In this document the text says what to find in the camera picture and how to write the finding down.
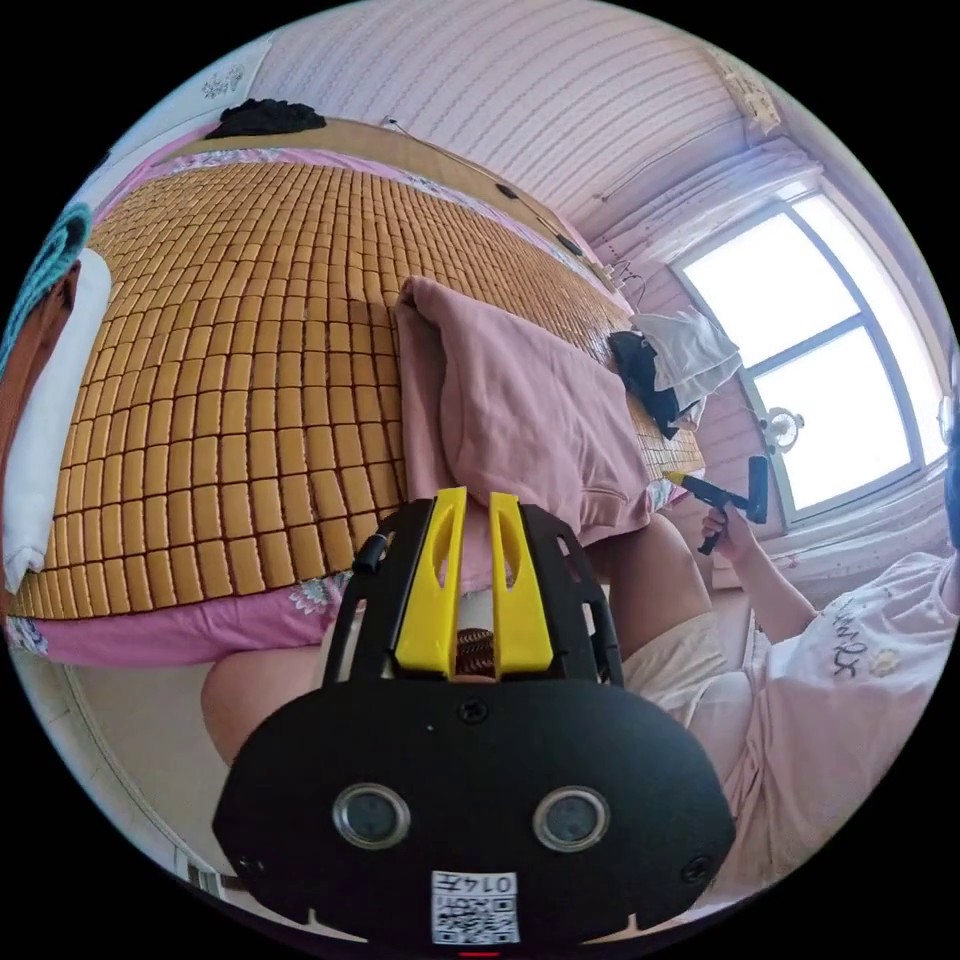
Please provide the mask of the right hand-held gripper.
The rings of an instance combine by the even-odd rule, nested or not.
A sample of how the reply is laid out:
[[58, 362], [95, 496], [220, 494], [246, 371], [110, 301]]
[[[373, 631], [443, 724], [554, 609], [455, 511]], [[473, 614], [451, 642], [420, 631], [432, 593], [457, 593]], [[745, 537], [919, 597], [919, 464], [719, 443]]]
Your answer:
[[[718, 487], [702, 478], [682, 471], [666, 471], [664, 478], [675, 486], [685, 486], [686, 491], [696, 500], [706, 504], [712, 509], [716, 509], [724, 514], [727, 506], [732, 505], [741, 510], [748, 510], [750, 500], [748, 497], [731, 493], [730, 491]], [[720, 539], [720, 533], [712, 533], [706, 536], [698, 548], [698, 552], [703, 556], [710, 556]]]

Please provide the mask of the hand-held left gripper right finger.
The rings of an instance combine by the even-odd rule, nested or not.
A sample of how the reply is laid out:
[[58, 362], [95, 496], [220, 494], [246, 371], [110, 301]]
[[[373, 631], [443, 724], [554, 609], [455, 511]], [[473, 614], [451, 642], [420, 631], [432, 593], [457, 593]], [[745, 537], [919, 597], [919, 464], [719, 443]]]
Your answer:
[[490, 495], [494, 670], [544, 673], [553, 660], [545, 610], [518, 499]]

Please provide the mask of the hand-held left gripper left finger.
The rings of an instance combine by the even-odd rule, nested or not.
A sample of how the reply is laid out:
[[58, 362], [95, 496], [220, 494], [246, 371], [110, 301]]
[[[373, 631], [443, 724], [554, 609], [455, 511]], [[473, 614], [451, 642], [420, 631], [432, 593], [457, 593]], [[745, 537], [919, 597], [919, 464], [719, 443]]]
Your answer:
[[437, 492], [395, 646], [395, 659], [405, 671], [455, 670], [465, 516], [465, 488]]

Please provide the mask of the person's right hand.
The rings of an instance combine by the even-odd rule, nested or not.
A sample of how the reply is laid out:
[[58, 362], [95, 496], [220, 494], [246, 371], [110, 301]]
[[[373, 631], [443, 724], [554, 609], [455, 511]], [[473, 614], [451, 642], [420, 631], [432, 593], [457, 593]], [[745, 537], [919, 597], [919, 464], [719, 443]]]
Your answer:
[[731, 503], [723, 508], [710, 507], [703, 519], [705, 537], [714, 537], [714, 551], [740, 574], [762, 553], [749, 522]]

